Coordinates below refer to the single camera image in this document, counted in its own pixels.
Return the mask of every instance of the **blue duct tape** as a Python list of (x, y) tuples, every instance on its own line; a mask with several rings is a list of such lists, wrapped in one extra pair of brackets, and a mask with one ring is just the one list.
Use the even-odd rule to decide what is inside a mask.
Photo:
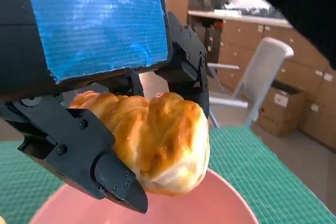
[(55, 81), (167, 59), (160, 0), (31, 0)]

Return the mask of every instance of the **bread roll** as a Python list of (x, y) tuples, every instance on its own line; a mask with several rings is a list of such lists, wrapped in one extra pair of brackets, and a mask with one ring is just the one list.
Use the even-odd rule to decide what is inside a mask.
[(113, 150), (151, 193), (182, 195), (203, 180), (209, 161), (202, 108), (175, 93), (144, 97), (77, 95), (70, 108), (91, 110), (113, 133)]

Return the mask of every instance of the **kitchen counter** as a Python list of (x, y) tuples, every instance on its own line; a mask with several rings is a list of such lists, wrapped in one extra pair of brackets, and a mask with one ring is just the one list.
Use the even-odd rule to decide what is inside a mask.
[(201, 10), (189, 10), (188, 14), (190, 16), (196, 17), (236, 20), (242, 22), (258, 23), (266, 26), (279, 26), (288, 28), (292, 27), (292, 25), (285, 19), (245, 16), (237, 14), (235, 11), (205, 12)]

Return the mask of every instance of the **pink plate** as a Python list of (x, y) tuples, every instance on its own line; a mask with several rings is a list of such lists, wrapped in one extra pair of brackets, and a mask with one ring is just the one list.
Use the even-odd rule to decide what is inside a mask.
[(64, 185), (39, 209), (30, 224), (258, 224), (239, 193), (210, 169), (203, 182), (186, 196), (147, 196), (148, 212), (139, 214)]

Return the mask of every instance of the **white chair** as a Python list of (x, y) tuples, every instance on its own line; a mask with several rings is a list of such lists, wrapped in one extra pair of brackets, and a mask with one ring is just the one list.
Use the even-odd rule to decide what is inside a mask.
[[(243, 101), (237, 100), (241, 99), (242, 93), (245, 91), (247, 99), (250, 102), (249, 107), (251, 107), (245, 121), (245, 125), (250, 127), (283, 61), (293, 55), (294, 52), (292, 48), (284, 42), (273, 38), (264, 38), (260, 42), (251, 62), (242, 76), (242, 79), (231, 96), (235, 100), (210, 96), (210, 106), (224, 105), (246, 108), (247, 105)], [(237, 68), (237, 66), (227, 66), (215, 63), (208, 63), (208, 67), (218, 85), (219, 90), (221, 93), (225, 94), (215, 69), (239, 68)], [(214, 126), (219, 127), (219, 123), (211, 107), (209, 117)]]

